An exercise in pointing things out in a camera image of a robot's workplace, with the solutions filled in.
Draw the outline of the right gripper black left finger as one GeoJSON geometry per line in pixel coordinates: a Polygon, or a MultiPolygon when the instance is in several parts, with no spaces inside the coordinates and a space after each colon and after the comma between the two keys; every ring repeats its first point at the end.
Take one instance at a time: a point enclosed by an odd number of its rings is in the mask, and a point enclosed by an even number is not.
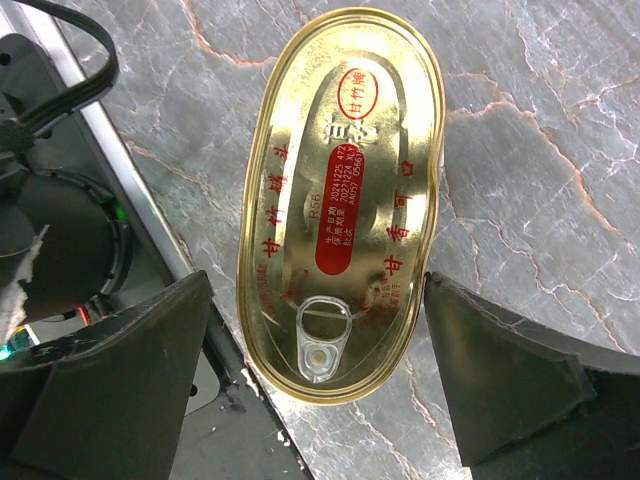
{"type": "Polygon", "coordinates": [[[2,361],[2,478],[168,478],[210,300],[198,271],[2,361]]]}

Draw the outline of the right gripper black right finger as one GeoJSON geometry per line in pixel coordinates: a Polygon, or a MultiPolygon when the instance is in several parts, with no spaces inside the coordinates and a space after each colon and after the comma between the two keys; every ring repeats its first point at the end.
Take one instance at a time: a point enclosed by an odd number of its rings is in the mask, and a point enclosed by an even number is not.
{"type": "Polygon", "coordinates": [[[450,278],[424,305],[461,462],[476,479],[635,479],[639,360],[450,278]]]}

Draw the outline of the gold sardine tin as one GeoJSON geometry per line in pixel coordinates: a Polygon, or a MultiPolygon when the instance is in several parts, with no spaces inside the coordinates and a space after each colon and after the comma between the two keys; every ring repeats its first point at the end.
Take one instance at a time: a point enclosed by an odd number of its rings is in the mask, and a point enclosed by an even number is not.
{"type": "Polygon", "coordinates": [[[408,22],[327,12],[286,45],[257,117],[237,308],[251,362],[304,402],[380,387],[415,328],[444,163],[437,59],[408,22]]]}

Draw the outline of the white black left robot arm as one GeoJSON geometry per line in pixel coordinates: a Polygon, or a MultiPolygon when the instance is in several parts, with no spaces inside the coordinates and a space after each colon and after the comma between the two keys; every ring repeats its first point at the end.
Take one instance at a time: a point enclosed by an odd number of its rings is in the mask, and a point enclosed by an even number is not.
{"type": "Polygon", "coordinates": [[[131,266],[132,228],[81,115],[47,130],[15,165],[17,182],[1,181],[5,198],[44,235],[31,280],[22,285],[27,321],[118,292],[131,266]]]}

